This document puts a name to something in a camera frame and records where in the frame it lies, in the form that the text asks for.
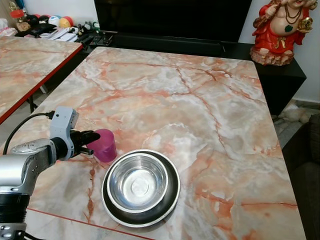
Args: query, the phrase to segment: television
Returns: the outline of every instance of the television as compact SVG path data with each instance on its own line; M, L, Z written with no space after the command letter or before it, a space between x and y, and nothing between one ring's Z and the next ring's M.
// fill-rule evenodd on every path
M102 31L237 42L251 0L94 0Z

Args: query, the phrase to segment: stainless steel bowl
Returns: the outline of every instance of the stainless steel bowl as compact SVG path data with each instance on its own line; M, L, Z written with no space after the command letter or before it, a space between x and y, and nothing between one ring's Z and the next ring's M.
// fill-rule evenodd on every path
M133 154L147 154L157 158L164 165L168 176L167 191L165 192L163 199L150 210L138 213L123 211L116 207L109 198L107 190L107 180L112 171L112 168L122 158ZM110 166L109 170L104 176L101 188L102 202L110 217L116 222L131 228L142 228L151 226L167 217L175 208L180 193L179 174L174 164L163 154L149 149L139 149L128 152L125 155L121 156L118 161Z
M108 196L118 209L142 213L154 208L165 196L168 174L156 157L133 153L121 157L107 178Z

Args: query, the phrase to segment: red figurine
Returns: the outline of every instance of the red figurine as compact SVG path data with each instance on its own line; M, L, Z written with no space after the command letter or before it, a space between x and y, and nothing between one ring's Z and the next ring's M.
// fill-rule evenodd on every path
M262 65L282 66L294 58L294 43L302 40L312 28L309 10L317 7L317 0L272 0L260 9L254 21L255 45L251 58Z

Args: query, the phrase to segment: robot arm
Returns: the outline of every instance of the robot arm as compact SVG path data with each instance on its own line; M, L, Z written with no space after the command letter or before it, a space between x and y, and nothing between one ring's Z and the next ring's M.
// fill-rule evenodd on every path
M93 131L75 131L78 113L57 107L50 126L51 139L41 138L11 149L0 156L0 240L23 240L24 223L38 175L57 160L68 160L93 151L82 147L100 138Z

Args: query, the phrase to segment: cup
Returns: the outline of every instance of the cup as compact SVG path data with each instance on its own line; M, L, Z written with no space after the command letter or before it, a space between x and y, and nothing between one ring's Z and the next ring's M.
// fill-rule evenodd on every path
M108 129L99 129L95 132L100 134L100 138L87 144L87 147L93 150L93 155L101 162L108 163L113 161L117 156L114 134Z

